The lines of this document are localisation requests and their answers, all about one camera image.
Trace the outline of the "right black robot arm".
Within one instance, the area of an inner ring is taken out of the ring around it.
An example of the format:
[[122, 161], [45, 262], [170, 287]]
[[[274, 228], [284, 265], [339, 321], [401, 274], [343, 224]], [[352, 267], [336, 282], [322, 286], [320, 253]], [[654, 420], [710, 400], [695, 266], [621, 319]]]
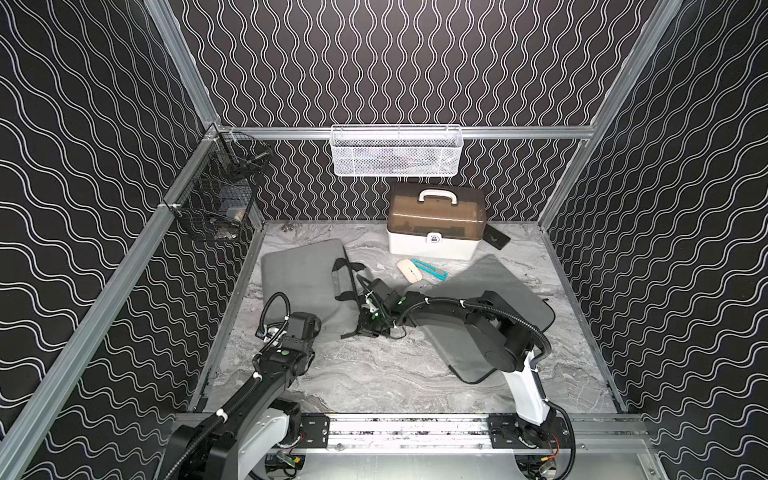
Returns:
[[[538, 364], [552, 353], [544, 332], [526, 320], [501, 295], [487, 290], [471, 298], [399, 293], [380, 279], [357, 277], [360, 316], [354, 333], [403, 339], [409, 328], [432, 328], [448, 338], [432, 342], [444, 356], [477, 360], [489, 372], [501, 372], [512, 394], [513, 425], [507, 429], [526, 446], [566, 444], [572, 432], [567, 412], [552, 402], [541, 383]], [[402, 335], [396, 336], [396, 330]]]

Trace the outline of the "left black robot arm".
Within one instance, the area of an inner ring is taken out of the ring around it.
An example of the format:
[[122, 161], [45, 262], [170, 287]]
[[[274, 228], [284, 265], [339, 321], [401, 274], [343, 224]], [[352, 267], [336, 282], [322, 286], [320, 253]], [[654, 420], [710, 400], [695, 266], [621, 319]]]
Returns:
[[300, 407], [280, 396], [309, 370], [321, 327], [318, 316], [294, 312], [287, 294], [271, 295], [260, 316], [264, 344], [250, 378], [199, 424], [172, 433], [157, 477], [247, 479], [272, 448], [297, 444]]

